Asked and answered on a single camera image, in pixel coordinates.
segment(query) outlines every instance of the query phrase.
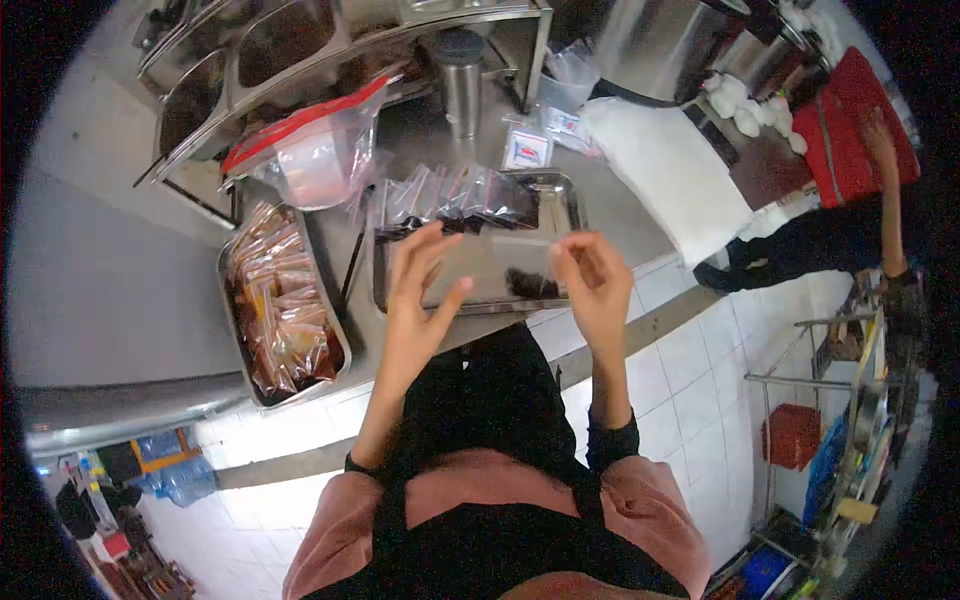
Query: white cloth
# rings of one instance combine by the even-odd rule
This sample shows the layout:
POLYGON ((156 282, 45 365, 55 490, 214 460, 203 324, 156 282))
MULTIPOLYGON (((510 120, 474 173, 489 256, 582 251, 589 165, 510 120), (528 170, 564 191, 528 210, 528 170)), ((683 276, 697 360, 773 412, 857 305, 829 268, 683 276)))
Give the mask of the white cloth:
POLYGON ((688 269, 750 223, 754 213, 727 165, 679 108, 602 98, 587 102, 581 115, 613 172, 640 199, 688 269))

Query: plastic bag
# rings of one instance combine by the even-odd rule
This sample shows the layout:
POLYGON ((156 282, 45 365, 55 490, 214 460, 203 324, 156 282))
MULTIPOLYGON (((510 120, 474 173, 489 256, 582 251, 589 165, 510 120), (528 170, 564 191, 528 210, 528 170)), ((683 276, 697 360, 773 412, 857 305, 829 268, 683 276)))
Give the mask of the plastic bag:
POLYGON ((136 444, 140 447, 140 456, 144 463, 155 461, 164 456, 177 454, 181 451, 180 436, 173 429, 161 431, 151 436, 143 436, 136 439, 136 444))
POLYGON ((543 129, 554 142, 582 155, 604 158, 603 150, 584 127, 580 117, 548 105, 540 106, 540 121, 543 129))
POLYGON ((286 207, 258 205, 228 255, 228 273, 251 379, 264 396, 332 379, 343 352, 320 303, 313 260, 286 207))
POLYGON ((348 96, 298 110, 240 142, 224 160, 225 186, 253 177, 303 210, 355 202, 372 169, 388 79, 381 75, 348 96))
POLYGON ((475 214, 487 223, 506 229, 536 229, 539 226, 538 206, 530 191, 513 178, 487 169, 478 194, 475 214))
POLYGON ((560 52, 547 48, 543 59, 554 79, 563 84, 593 85, 600 81, 600 69, 593 61, 593 53, 581 39, 560 52))
POLYGON ((553 139, 533 128, 512 125, 503 148, 503 169, 539 169, 550 164, 553 139))
POLYGON ((486 223, 498 228, 537 228, 536 199, 523 186, 492 169, 418 165, 403 182, 384 180, 369 206, 368 226, 378 241, 403 239, 440 220, 444 231, 479 234, 486 223))
POLYGON ((504 279, 510 294, 530 300, 560 297, 550 255, 550 247, 556 241, 554 235, 532 231, 522 235, 497 233, 491 237, 493 254, 507 265, 504 279))
POLYGON ((170 498, 181 508, 217 491, 217 477, 203 456, 144 473, 132 483, 157 498, 170 498))

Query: person's arm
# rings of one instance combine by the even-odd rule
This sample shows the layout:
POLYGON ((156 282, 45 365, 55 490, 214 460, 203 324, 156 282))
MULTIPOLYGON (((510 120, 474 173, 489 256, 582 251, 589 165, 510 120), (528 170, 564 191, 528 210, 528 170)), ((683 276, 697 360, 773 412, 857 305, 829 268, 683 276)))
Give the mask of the person's arm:
POLYGON ((571 233, 554 248, 554 263, 593 354, 590 420, 607 429, 622 429, 633 418, 624 365, 624 322, 633 274, 598 232, 571 233))
POLYGON ((462 234, 444 237, 439 221, 421 228, 397 245, 387 298, 387 334, 383 356, 360 433, 350 459, 363 469, 383 466, 396 427, 403 417, 403 396, 433 357, 473 285, 461 278, 430 316, 420 302, 439 272, 444 254, 462 234))
POLYGON ((883 188, 883 216, 880 224, 883 274, 887 278, 894 278, 903 275, 908 268, 900 231, 900 169, 897 167, 893 135, 883 122, 883 113, 879 108, 874 108, 873 113, 864 115, 861 134, 879 172, 883 188))

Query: red box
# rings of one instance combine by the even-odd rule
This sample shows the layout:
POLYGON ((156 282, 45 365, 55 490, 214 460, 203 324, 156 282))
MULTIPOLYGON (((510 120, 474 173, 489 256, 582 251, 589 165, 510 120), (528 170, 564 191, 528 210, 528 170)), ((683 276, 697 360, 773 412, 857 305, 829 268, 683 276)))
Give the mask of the red box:
POLYGON ((104 538, 104 548, 112 559, 116 559, 130 552, 130 543, 127 541, 127 536, 117 532, 109 538, 104 538))

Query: apron strap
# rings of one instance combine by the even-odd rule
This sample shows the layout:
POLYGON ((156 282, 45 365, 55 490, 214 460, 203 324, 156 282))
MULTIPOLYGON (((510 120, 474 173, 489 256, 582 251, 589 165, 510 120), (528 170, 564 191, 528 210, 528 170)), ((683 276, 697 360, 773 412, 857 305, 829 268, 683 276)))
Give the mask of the apron strap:
MULTIPOLYGON (((580 518, 606 529, 603 503, 600 501, 600 478, 580 464, 572 456, 566 464, 531 465, 550 477, 568 485, 573 491, 573 500, 580 518)), ((398 477, 380 497, 380 504, 373 514, 373 555, 390 552, 400 545, 407 535, 407 482, 415 474, 398 477)))

